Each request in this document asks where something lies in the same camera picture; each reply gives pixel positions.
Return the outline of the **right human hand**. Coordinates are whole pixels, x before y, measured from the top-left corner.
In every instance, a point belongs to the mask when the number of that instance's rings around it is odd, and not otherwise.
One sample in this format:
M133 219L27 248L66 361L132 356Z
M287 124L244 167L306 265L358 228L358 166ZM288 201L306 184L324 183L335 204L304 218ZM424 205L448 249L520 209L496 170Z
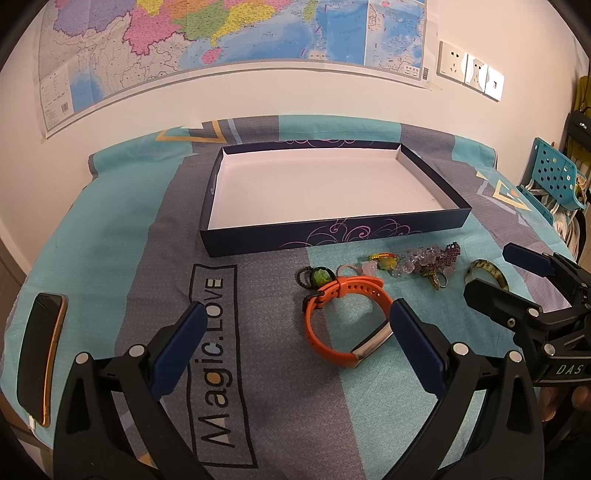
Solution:
M560 389L555 387L542 387L540 390L538 405L543 422L554 418L559 407ZM573 407L578 411L589 411L591 405L590 387L578 386L571 395Z

